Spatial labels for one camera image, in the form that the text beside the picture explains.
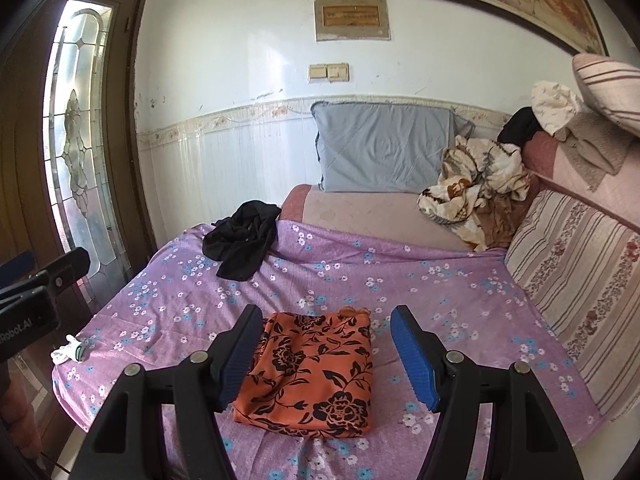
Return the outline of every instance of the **purple floral bedsheet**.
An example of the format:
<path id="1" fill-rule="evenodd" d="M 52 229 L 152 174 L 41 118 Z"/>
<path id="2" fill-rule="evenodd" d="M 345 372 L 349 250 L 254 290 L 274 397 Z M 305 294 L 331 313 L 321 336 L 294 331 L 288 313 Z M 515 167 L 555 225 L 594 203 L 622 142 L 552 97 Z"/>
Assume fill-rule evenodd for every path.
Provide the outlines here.
<path id="1" fill-rule="evenodd" d="M 53 371 L 59 402 L 85 431 L 127 364 L 177 364 L 228 330 L 248 303 L 265 317 L 337 312 L 345 305 L 371 311 L 373 429 L 365 438 L 305 440 L 235 423 L 227 410 L 216 418 L 238 479 L 417 476 L 437 415 L 416 400 L 398 358 L 389 332 L 396 304 L 407 304 L 425 330 L 478 364 L 529 362 L 574 444 L 603 421 L 572 360 L 511 279 L 504 251 L 435 251 L 280 221 L 260 271 L 236 283 L 217 278 L 217 263 L 202 254 L 211 228 L 196 226 L 160 249 L 79 334 L 90 343 L 88 359 Z M 490 417 L 490 407 L 483 407 L 469 479 L 482 476 Z M 174 476 L 181 478 L 171 408 L 164 424 Z"/>

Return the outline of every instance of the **white glove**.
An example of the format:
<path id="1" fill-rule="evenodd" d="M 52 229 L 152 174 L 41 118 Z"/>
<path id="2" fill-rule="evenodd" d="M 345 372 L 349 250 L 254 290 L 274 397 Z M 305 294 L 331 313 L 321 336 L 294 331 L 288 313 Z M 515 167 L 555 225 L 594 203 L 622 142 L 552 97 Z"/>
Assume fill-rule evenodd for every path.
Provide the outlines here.
<path id="1" fill-rule="evenodd" d="M 72 335 L 67 335 L 66 340 L 69 341 L 69 344 L 61 346 L 58 350 L 51 352 L 51 359 L 55 365 L 61 365 L 62 363 L 69 361 L 69 359 L 76 363 L 79 363 L 82 360 L 82 354 L 86 348 L 86 343 L 78 341 L 78 339 Z"/>

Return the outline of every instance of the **black garment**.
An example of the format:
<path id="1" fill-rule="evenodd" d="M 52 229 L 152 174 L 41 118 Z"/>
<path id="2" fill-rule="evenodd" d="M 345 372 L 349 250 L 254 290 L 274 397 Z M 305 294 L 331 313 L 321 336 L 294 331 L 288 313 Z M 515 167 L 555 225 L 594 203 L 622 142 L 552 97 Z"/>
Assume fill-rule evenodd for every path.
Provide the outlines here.
<path id="1" fill-rule="evenodd" d="M 276 205 L 251 200 L 205 235 L 202 253 L 211 260 L 222 261 L 217 277 L 245 282 L 260 269 L 276 239 L 280 211 Z"/>
<path id="2" fill-rule="evenodd" d="M 515 144 L 524 148 L 525 143 L 529 142 L 533 135 L 541 130 L 542 126 L 533 114 L 533 109 L 527 106 L 514 113 L 509 122 L 504 125 L 498 135 L 498 142 Z"/>

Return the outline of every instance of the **floor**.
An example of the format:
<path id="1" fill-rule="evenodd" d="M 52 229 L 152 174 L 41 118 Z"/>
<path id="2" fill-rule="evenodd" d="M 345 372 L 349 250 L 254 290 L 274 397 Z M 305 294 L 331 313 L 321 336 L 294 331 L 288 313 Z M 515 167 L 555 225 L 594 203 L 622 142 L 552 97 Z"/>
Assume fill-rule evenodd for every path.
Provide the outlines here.
<path id="1" fill-rule="evenodd" d="M 71 433 L 69 440 L 66 441 L 65 448 L 62 450 L 62 453 L 60 453 L 58 463 L 68 471 L 71 471 L 71 468 L 76 461 L 76 456 L 78 456 L 78 451 L 80 451 L 80 447 L 84 441 L 84 435 L 84 431 L 79 426 L 76 426 Z M 66 480 L 68 478 L 69 475 L 57 467 L 53 470 L 51 475 L 51 480 Z"/>
<path id="2" fill-rule="evenodd" d="M 616 422 L 608 422 L 588 442 L 575 449 L 584 480 L 612 480 L 625 463 L 640 438 L 640 406 Z M 71 470 L 84 440 L 84 431 L 75 428 L 58 463 Z M 52 480 L 67 480 L 68 475 L 56 468 Z"/>

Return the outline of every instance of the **gray pillow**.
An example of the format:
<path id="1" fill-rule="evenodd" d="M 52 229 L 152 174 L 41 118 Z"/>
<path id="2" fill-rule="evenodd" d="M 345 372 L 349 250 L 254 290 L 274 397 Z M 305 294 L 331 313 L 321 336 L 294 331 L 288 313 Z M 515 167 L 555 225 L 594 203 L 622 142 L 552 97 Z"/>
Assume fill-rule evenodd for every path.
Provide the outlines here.
<path id="1" fill-rule="evenodd" d="M 311 107 L 324 191 L 420 193 L 440 174 L 442 150 L 475 128 L 446 108 L 378 103 Z"/>

